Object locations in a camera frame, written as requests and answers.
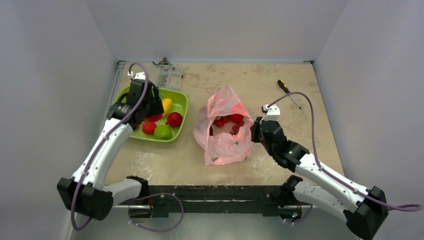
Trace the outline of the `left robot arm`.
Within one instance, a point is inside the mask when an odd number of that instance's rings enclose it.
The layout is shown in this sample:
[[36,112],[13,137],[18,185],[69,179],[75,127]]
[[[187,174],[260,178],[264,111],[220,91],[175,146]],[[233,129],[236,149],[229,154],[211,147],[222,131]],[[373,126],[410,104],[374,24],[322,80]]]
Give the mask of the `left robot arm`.
[[136,127],[163,111],[159,89],[150,80],[131,81],[129,91],[109,108],[103,130],[82,165],[70,178],[58,181],[57,190],[72,220],[80,214],[101,221],[122,202],[131,199],[142,205],[148,201],[148,182],[143,178],[128,176],[112,185],[105,185],[105,180]]

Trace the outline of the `pink plastic bag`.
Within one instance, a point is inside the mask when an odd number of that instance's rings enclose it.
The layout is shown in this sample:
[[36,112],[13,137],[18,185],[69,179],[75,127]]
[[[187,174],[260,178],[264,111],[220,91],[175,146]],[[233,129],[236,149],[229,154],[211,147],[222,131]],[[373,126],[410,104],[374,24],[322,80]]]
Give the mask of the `pink plastic bag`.
[[[210,129],[216,117],[239,114],[243,117],[244,125],[232,135],[223,130],[210,134]],[[254,143],[251,141],[251,130],[254,120],[246,107],[229,86],[225,85],[213,94],[203,105],[197,116],[193,129],[193,137],[204,150],[204,162],[207,166],[218,166],[242,162],[252,153]]]

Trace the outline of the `shiny red fake apple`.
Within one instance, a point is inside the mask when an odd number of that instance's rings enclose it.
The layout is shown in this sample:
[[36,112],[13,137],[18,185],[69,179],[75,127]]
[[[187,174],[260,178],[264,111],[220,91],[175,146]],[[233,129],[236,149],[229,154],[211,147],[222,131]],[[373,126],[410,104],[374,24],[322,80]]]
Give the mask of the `shiny red fake apple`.
[[145,120],[147,122],[155,123],[155,122],[159,121],[162,117],[163,117],[163,114],[160,113],[160,114],[155,114],[153,116],[146,117]]

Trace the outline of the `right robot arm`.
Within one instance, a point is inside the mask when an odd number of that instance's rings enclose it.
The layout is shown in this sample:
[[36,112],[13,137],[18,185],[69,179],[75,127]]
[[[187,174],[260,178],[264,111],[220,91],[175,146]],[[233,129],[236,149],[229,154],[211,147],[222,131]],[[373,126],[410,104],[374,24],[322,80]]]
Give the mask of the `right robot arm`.
[[[377,186],[360,185],[325,164],[297,142],[288,140],[275,120],[257,117],[250,128],[251,140],[261,143],[267,153],[292,175],[280,196],[288,204],[296,200],[321,208],[345,222],[347,228],[362,240],[372,240],[389,215],[386,195]],[[304,182],[306,177],[316,186]]]

